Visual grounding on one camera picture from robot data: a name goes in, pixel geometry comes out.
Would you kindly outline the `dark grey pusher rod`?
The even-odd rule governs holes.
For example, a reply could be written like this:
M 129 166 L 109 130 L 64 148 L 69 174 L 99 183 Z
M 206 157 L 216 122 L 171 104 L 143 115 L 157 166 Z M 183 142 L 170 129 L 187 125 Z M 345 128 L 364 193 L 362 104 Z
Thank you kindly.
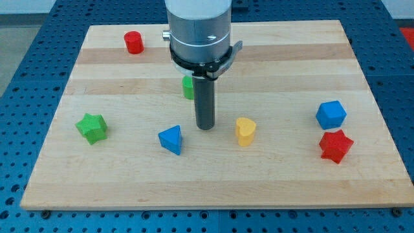
M 214 82 L 205 78 L 192 78 L 196 125 L 209 130 L 215 125 Z

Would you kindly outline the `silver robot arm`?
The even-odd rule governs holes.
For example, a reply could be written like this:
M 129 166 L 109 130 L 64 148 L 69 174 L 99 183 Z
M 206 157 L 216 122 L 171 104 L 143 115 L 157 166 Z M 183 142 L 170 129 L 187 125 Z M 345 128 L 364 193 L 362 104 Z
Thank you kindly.
M 165 0 L 169 41 L 176 69 L 191 77 L 196 124 L 209 130 L 215 125 L 214 81 L 231 63 L 231 1 Z

